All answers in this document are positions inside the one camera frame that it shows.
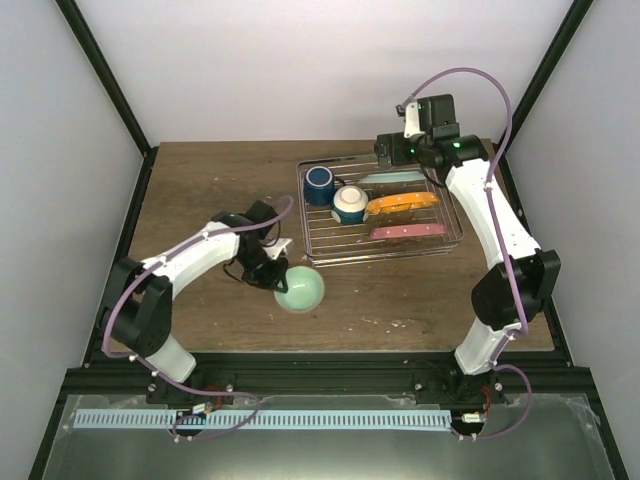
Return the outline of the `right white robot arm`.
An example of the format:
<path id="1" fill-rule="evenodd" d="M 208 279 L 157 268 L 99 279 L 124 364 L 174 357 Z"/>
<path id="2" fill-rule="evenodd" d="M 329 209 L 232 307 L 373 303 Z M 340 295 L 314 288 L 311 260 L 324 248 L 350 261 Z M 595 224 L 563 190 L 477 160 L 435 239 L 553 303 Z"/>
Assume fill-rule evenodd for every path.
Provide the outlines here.
<path id="1" fill-rule="evenodd" d="M 459 368 L 444 378 L 458 403 L 480 390 L 477 375 L 496 367 L 506 345 L 529 332 L 557 281 L 561 262 L 543 250 L 512 209 L 482 141 L 462 135 L 452 95 L 411 100 L 399 107 L 401 132 L 381 134 L 374 152 L 382 166 L 418 165 L 458 201 L 480 241 L 487 272 L 473 288 L 475 319 L 455 349 Z"/>

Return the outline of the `orange scalloped plate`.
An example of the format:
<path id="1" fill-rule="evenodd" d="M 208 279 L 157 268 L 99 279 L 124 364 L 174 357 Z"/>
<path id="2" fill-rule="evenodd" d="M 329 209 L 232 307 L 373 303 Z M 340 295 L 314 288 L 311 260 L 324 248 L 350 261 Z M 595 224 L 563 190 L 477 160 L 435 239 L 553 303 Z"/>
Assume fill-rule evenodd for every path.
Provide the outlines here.
<path id="1" fill-rule="evenodd" d="M 434 206 L 440 202 L 432 192 L 406 192 L 379 197 L 368 202 L 365 212 L 368 215 L 401 213 Z"/>

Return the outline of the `teal flower plate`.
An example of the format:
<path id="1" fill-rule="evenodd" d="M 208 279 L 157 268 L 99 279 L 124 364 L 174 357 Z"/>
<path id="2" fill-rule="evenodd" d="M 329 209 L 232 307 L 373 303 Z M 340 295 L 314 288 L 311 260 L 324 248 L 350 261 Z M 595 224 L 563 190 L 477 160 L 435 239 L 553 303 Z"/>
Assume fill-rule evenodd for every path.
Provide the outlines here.
<path id="1" fill-rule="evenodd" d="M 420 171 L 404 171 L 390 173 L 376 173 L 366 175 L 361 178 L 359 184 L 391 184 L 391 183 L 411 183 L 423 181 L 424 176 Z"/>

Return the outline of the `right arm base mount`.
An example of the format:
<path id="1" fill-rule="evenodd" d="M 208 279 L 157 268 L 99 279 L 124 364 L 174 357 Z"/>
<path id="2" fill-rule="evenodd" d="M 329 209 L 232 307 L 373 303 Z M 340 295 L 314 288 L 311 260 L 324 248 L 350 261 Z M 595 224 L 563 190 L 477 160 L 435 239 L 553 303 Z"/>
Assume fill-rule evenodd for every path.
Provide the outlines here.
<path id="1" fill-rule="evenodd" d="M 463 375 L 454 370 L 418 370 L 412 375 L 419 403 L 472 406 L 489 399 L 503 403 L 504 393 L 495 389 L 493 374 Z"/>

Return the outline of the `white upturned bowl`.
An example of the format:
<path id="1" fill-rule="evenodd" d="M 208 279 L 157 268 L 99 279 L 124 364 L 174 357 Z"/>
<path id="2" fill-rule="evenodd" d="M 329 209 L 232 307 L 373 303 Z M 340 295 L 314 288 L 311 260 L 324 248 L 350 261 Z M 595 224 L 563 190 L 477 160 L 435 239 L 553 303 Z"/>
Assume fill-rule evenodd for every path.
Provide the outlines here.
<path id="1" fill-rule="evenodd" d="M 332 200 L 331 216 L 339 224 L 356 225 L 364 223 L 369 214 L 367 193 L 357 186 L 339 188 Z"/>

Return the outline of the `blue enamel mug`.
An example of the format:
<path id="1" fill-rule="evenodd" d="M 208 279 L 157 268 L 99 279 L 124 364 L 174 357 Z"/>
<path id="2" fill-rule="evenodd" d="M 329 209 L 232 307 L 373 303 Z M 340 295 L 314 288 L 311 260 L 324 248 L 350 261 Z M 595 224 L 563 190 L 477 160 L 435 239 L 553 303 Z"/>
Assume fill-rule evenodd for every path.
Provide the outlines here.
<path id="1" fill-rule="evenodd" d="M 335 192 L 335 178 L 331 170 L 324 166 L 311 167 L 303 180 L 303 197 L 313 207 L 331 204 Z"/>

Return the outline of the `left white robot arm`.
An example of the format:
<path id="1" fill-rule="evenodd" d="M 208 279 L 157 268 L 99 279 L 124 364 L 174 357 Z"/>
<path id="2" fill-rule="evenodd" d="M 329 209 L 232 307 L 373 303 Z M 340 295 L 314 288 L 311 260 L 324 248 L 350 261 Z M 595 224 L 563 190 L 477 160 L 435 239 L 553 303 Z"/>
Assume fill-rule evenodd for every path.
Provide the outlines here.
<path id="1" fill-rule="evenodd" d="M 222 212 L 176 246 L 142 261 L 118 260 L 109 273 L 97 326 L 102 352 L 127 356 L 169 379 L 169 391 L 181 403 L 196 402 L 204 392 L 197 361 L 172 334 L 173 303 L 191 283 L 209 270 L 241 265 L 242 283 L 263 290 L 287 292 L 289 238 L 269 232 L 281 228 L 294 200 L 285 196 L 279 213 L 256 201 L 244 213 Z"/>

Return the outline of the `pink dotted scalloped plate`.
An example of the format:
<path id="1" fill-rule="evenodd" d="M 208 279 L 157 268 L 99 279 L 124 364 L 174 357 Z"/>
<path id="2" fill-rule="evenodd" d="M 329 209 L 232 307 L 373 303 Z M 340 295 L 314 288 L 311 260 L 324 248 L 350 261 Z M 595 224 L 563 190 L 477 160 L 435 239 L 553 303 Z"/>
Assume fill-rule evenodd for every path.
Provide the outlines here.
<path id="1" fill-rule="evenodd" d="M 438 223 L 418 223 L 375 228 L 370 238 L 373 240 L 390 240 L 426 236 L 438 236 L 447 233 L 447 228 Z"/>

